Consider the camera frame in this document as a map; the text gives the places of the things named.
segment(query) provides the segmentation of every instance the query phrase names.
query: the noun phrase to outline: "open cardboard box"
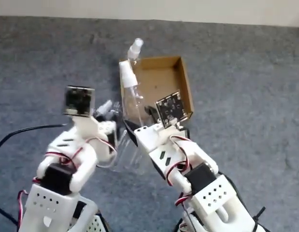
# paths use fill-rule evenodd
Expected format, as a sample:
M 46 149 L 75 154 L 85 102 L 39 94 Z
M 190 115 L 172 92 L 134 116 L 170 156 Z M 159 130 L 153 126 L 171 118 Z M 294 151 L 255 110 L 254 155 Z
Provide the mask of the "open cardboard box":
M 158 100 L 180 90 L 187 117 L 192 116 L 194 107 L 190 85 L 181 57 L 143 58 L 134 73 L 138 79 L 138 89 L 143 95 L 146 105 L 156 108 L 155 103 Z M 122 82 L 121 96 L 123 99 L 124 87 Z

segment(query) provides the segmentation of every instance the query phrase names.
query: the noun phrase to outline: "white 3d-printed part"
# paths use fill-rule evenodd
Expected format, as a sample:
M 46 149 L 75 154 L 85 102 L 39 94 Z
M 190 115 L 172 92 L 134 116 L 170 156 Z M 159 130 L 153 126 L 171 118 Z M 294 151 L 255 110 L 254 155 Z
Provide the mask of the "white 3d-printed part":
M 33 184 L 19 232 L 67 231 L 79 198 L 79 193 L 62 196 Z M 52 220 L 49 227 L 45 226 L 44 217 Z
M 236 196 L 234 188 L 226 177 L 221 175 L 195 194 L 191 199 L 191 203 L 206 217 L 222 207 L 224 203 L 234 196 Z

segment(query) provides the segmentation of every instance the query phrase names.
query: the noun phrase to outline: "black cable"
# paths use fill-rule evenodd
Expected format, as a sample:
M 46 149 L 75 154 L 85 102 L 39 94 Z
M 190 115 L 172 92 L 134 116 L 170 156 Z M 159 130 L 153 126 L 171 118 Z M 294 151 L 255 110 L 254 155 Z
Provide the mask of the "black cable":
M 45 129 L 45 128 L 56 128 L 56 127 L 64 127 L 66 124 L 54 124 L 54 125 L 43 125 L 43 126 L 37 126 L 37 127 L 29 127 L 29 128 L 23 128 L 14 132 L 9 133 L 6 135 L 1 141 L 0 141 L 0 147 L 12 136 L 16 134 L 20 134 L 22 132 L 26 131 L 33 131 L 38 129 Z M 18 225 L 17 220 L 9 213 L 5 212 L 3 209 L 0 208 L 0 214 L 3 215 L 5 218 L 9 219 L 14 225 Z
M 22 132 L 26 131 L 33 131 L 33 130 L 39 130 L 39 129 L 45 129 L 45 128 L 56 128 L 56 127 L 64 127 L 66 124 L 54 124 L 54 125 L 43 125 L 43 126 L 37 126 L 37 127 L 28 127 L 28 128 L 23 128 L 17 131 L 14 131 L 12 133 L 9 133 L 6 135 L 1 141 L 0 141 L 0 147 L 12 136 L 16 134 L 20 134 Z
M 5 218 L 9 219 L 14 225 L 17 226 L 17 220 L 11 215 L 5 212 L 3 209 L 0 208 L 0 214 L 3 215 Z
M 238 199 L 240 200 L 240 202 L 243 204 L 243 206 L 245 207 L 245 209 L 246 209 L 247 212 L 249 213 L 249 211 L 248 211 L 248 209 L 247 209 L 245 203 L 243 202 L 242 197 L 241 197 L 241 195 L 240 195 L 238 189 L 236 188 L 236 185 L 234 184 L 234 182 L 233 182 L 227 175 L 223 174 L 222 172 L 219 171 L 218 174 L 220 174 L 220 175 L 224 175 L 224 176 L 226 177 L 226 179 L 228 180 L 228 182 L 229 182 L 229 183 L 232 185 L 232 187 L 234 188 L 234 190 L 235 190 L 235 192 L 236 192 L 236 194 L 237 194 Z M 264 212 L 264 210 L 265 210 L 265 207 L 263 207 L 263 208 L 257 213 L 257 215 L 255 215 L 255 216 L 252 217 L 253 220 L 255 221 L 255 226 L 254 226 L 252 232 L 256 232 L 258 225 L 262 226 L 261 224 L 258 223 L 258 220 L 259 220 L 259 217 L 261 216 L 261 214 Z M 265 230 L 265 232 L 270 232 L 270 230 L 266 229 L 264 226 L 262 226 L 262 227 L 263 227 L 263 229 Z

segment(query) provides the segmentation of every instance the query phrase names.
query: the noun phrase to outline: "white wall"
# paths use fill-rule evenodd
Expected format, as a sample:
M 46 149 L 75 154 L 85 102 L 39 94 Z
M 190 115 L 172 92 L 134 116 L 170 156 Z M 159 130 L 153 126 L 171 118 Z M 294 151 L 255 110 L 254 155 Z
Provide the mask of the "white wall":
M 299 0 L 0 0 L 0 15 L 299 26 Z

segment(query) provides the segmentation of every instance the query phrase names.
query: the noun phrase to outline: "spray nozzle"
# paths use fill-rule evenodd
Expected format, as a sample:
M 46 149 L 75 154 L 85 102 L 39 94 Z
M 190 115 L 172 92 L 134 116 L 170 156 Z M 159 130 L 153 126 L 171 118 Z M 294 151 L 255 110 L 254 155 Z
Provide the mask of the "spray nozzle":
M 136 38 L 134 43 L 131 45 L 128 50 L 128 59 L 137 59 L 140 55 L 141 48 L 144 44 L 144 41 L 140 38 Z

